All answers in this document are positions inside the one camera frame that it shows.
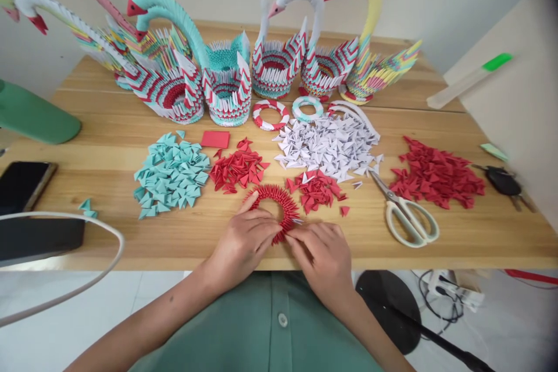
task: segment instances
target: car key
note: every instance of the car key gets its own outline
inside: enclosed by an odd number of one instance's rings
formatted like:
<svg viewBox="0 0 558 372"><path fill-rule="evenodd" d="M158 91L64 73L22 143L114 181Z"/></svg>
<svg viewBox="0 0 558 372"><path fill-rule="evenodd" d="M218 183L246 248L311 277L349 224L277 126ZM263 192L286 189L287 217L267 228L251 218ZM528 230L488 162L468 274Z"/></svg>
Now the car key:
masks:
<svg viewBox="0 0 558 372"><path fill-rule="evenodd" d="M513 174L508 172L503 167L479 166L478 164L473 164L473 167L484 170L488 181L492 184L492 186L494 186L494 189L502 195L509 196L513 206L518 212L521 211L521 206L519 204L520 199L531 212L536 212L532 203L529 202L523 195L521 185L517 182L517 180L515 180L515 176Z"/></svg>

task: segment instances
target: black phone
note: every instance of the black phone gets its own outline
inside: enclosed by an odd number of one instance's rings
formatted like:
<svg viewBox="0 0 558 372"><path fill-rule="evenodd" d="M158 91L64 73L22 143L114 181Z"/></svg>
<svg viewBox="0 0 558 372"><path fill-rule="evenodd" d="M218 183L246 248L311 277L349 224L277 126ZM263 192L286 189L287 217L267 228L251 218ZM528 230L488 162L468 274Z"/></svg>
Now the black phone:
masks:
<svg viewBox="0 0 558 372"><path fill-rule="evenodd" d="M85 221L16 218L0 221L0 267L46 259L83 244Z"/></svg>
<svg viewBox="0 0 558 372"><path fill-rule="evenodd" d="M0 215L33 209L57 167L45 162L10 164L0 177Z"/></svg>

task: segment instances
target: black stand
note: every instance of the black stand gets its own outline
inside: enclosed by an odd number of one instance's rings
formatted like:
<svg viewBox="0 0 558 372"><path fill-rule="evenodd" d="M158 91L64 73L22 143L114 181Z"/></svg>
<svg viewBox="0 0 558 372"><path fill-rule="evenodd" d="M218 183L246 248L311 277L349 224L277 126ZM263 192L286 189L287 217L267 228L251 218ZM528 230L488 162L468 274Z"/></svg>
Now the black stand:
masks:
<svg viewBox="0 0 558 372"><path fill-rule="evenodd" d="M461 350L422 325L417 302L405 283L387 270L367 270L360 276L356 290L372 311L386 334L404 354L416 349L420 335L461 360L473 372L495 372L472 353Z"/></svg>

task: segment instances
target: wooden table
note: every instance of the wooden table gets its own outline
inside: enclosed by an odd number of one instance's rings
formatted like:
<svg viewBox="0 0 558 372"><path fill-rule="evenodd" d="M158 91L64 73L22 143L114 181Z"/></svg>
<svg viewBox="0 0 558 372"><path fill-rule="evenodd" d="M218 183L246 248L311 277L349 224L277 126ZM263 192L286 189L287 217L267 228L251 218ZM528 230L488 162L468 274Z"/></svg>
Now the wooden table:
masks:
<svg viewBox="0 0 558 372"><path fill-rule="evenodd" d="M206 42L232 38L240 26L202 23ZM252 45L257 27L245 27ZM271 30L270 38L287 39L293 30ZM336 45L350 35L323 34L321 44ZM400 51L410 41L386 38L374 39L373 49L382 53ZM373 154L384 153L381 177L388 183L393 179L392 167L401 167L400 154L407 152L403 135L409 135L429 146L455 152L479 164L499 164L479 148L488 142L475 121L458 101L443 111L429 110L426 98L446 84L441 76L421 56L408 74L395 85L381 91L363 109L381 141ZM284 103L297 96L298 82ZM158 117L134 94L116 87L112 75L90 58L84 58L57 90L54 104L76 115L83 122L81 133L62 145L44 145L29 139L16 141L0 169L13 160L56 162L59 171L45 191L37 210L76 212L85 199L99 218L116 227L126 236L126 251L117 269L121 270L191 270L208 257L228 219L239 206L243 193L223 195L215 192L208 181L195 207L173 210L154 218L138 221L140 207L132 192L138 187L133 173L141 167L148 154L148 145L162 134L184 129L187 140L199 142L204 130L223 130L215 125L206 112L203 119L191 126L181 127ZM263 116L273 122L278 115ZM285 183L301 169L283 170L273 160L280 153L276 136L258 129L249 120L232 128L228 151L248 137L252 149L264 161L271 162L264 183ZM215 149L205 149L212 162ZM542 215L526 211L517 213L509 198L487 187L486 196L476 197L474 209L463 209L451 202L451 210L424 203L436 217L441 237L421 249L407 248L395 241L384 220L385 201L371 178L363 178L363 186L353 190L351 182L342 183L349 199L347 218L339 215L339 203L333 208L321 207L311 212L307 220L327 220L339 223L349 242L354 269L426 269L426 268L554 268L558 267L558 239ZM299 202L299 194L294 198ZM88 224L84 245L67 255L26 263L11 269L75 269L101 270L109 263L117 248L116 240L96 226ZM272 247L259 266L262 270L295 269L288 246Z"/></svg>

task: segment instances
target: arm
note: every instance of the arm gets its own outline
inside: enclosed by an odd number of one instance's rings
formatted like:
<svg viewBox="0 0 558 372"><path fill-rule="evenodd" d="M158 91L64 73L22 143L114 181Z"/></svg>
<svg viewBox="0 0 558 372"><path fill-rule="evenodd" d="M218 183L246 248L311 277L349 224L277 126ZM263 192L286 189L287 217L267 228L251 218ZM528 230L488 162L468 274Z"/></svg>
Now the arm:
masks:
<svg viewBox="0 0 558 372"><path fill-rule="evenodd" d="M246 279L281 231L269 212L249 211L256 199L257 192L242 205L208 260L101 337L66 372L127 371L220 295Z"/></svg>
<svg viewBox="0 0 558 372"><path fill-rule="evenodd" d="M314 293L385 372L416 372L355 291L350 250L341 228L311 224L289 232L287 241Z"/></svg>

